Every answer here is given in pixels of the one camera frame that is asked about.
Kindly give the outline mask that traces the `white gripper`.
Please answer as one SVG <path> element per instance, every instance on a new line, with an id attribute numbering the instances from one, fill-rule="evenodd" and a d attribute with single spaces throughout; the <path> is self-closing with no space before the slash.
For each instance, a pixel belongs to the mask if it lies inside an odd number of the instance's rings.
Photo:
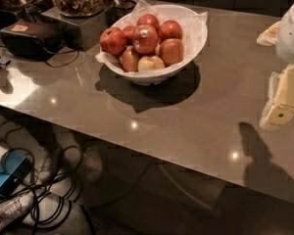
<path id="1" fill-rule="evenodd" d="M 288 64 L 294 64 L 294 4 L 281 21 L 263 31 L 256 42 L 262 46 L 275 45 L 277 56 Z M 268 97 L 260 128 L 276 130 L 294 118 L 294 65 L 288 65 L 281 73 L 271 73 Z"/>

